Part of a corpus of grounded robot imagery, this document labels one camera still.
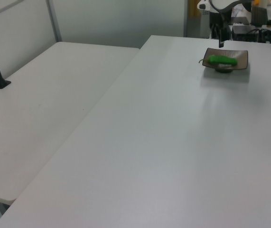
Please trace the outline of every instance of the plate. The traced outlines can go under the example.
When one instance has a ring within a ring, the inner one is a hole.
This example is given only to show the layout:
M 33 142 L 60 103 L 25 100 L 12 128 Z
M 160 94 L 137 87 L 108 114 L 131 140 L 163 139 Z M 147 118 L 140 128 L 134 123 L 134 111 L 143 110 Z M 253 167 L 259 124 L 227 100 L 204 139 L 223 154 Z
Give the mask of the plate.
M 210 64 L 208 63 L 208 58 L 210 55 L 220 55 L 227 56 L 230 58 L 236 58 L 238 60 L 238 65 L 225 65 L 225 64 Z M 248 51 L 233 51 L 233 50 L 221 50 L 208 48 L 203 60 L 203 66 L 213 68 L 221 73 L 230 73 L 233 70 L 244 70 L 248 67 Z

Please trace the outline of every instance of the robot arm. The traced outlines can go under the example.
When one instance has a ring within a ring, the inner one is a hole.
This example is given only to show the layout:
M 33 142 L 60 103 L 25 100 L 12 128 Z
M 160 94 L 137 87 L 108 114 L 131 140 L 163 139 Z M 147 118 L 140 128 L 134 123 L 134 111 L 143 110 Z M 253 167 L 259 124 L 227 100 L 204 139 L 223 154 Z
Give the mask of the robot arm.
M 231 30 L 228 26 L 230 16 L 227 18 L 227 13 L 232 10 L 237 4 L 243 4 L 249 11 L 252 0 L 201 0 L 197 8 L 210 12 L 210 29 L 211 38 L 219 39 L 219 47 L 224 46 L 224 42 L 230 39 Z

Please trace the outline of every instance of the wall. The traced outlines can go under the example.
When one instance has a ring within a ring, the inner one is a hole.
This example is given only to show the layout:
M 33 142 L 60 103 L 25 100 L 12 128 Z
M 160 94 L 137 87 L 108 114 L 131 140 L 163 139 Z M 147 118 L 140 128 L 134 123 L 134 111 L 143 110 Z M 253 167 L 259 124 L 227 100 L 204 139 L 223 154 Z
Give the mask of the wall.
M 53 44 L 46 0 L 24 0 L 0 13 L 0 70 L 4 78 Z
M 50 0 L 62 41 L 141 48 L 184 35 L 185 0 Z

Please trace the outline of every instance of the white table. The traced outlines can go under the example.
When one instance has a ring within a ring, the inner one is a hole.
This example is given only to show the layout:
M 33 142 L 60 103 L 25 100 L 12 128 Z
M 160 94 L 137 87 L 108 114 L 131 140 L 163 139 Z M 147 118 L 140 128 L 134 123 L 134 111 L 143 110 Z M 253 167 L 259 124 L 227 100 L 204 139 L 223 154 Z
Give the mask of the white table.
M 0 202 L 11 204 L 138 52 L 57 43 L 0 90 Z
M 217 45 L 152 36 L 0 228 L 271 227 L 271 45 L 230 75 Z

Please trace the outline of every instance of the green object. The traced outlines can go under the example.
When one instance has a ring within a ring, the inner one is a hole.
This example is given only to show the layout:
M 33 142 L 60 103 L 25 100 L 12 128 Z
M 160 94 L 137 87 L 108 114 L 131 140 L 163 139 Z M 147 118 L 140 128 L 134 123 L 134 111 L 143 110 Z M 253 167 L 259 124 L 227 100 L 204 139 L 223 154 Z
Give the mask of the green object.
M 208 60 L 208 63 L 210 64 L 238 65 L 238 60 L 236 58 L 230 58 L 227 56 L 210 55 L 208 59 L 201 59 L 199 63 L 203 60 Z

